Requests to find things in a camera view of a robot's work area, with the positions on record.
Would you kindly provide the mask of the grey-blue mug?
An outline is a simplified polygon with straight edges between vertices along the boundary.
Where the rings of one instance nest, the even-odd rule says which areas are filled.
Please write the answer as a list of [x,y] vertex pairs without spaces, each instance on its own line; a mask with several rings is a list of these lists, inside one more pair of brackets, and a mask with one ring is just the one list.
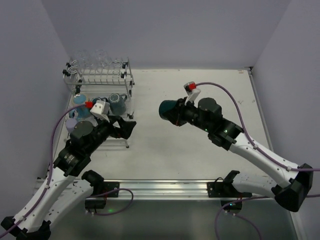
[[126,108],[126,100],[128,96],[126,94],[119,94],[119,93],[112,93],[109,98],[108,102],[110,105],[110,110],[113,115],[115,116],[122,116],[125,114]]

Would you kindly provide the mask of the dark green mug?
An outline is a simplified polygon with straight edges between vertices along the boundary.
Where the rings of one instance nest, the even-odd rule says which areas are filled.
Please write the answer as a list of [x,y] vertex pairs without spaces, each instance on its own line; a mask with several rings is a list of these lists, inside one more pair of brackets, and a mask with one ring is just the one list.
[[169,121],[175,125],[178,121],[178,101],[177,100],[164,100],[160,103],[158,108],[159,116],[162,120]]

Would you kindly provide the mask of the lavender plastic cup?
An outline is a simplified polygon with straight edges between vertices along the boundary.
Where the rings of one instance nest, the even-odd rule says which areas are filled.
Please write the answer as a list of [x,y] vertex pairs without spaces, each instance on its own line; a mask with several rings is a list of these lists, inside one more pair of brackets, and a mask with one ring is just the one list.
[[66,120],[65,122],[65,127],[66,127],[66,130],[71,133],[74,129],[75,129],[75,126],[76,124],[78,123],[78,121],[74,118],[69,118]]

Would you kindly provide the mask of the clear glass tumbler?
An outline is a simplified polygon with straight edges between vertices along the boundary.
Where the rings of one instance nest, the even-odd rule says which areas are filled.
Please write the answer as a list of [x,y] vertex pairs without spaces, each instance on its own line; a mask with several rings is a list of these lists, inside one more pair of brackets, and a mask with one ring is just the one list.
[[99,69],[107,68],[110,65],[111,59],[107,51],[98,49],[94,52],[95,65]]
[[93,60],[88,50],[79,50],[75,53],[75,59],[78,62],[78,66],[81,69],[91,69],[93,66]]

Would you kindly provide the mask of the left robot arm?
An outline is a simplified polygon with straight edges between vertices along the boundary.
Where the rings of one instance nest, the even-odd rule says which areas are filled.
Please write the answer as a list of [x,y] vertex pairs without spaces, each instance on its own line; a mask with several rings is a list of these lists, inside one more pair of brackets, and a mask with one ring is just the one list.
[[89,196],[106,196],[104,178],[93,170],[83,172],[91,155],[108,137],[127,140],[136,121],[111,116],[94,126],[79,121],[70,133],[65,147],[49,164],[49,173],[31,200],[16,215],[5,217],[1,226],[17,240],[47,240],[54,223],[78,202]]

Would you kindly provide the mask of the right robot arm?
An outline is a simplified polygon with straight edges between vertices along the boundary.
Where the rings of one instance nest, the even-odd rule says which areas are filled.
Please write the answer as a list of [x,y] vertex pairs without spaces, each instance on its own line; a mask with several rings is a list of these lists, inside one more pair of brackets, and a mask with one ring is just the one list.
[[190,124],[201,129],[214,145],[244,158],[266,174],[231,170],[222,182],[213,184],[215,192],[228,197],[269,197],[290,212],[301,208],[313,185],[311,166],[290,162],[254,141],[243,127],[223,117],[222,107],[213,98],[201,99],[198,106],[180,98],[161,117],[179,127]]

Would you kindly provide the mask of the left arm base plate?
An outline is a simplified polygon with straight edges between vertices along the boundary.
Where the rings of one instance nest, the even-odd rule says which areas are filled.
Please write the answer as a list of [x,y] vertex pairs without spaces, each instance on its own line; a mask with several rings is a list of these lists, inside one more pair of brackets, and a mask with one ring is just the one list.
[[117,198],[119,193],[116,191],[120,188],[118,181],[103,181],[93,188],[93,197],[99,198]]

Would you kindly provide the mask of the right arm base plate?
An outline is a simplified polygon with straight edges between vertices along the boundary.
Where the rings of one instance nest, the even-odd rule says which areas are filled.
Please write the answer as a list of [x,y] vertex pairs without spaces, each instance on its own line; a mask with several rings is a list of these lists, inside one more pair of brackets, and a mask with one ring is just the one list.
[[223,181],[207,182],[206,190],[209,198],[228,198],[232,195],[228,185]]

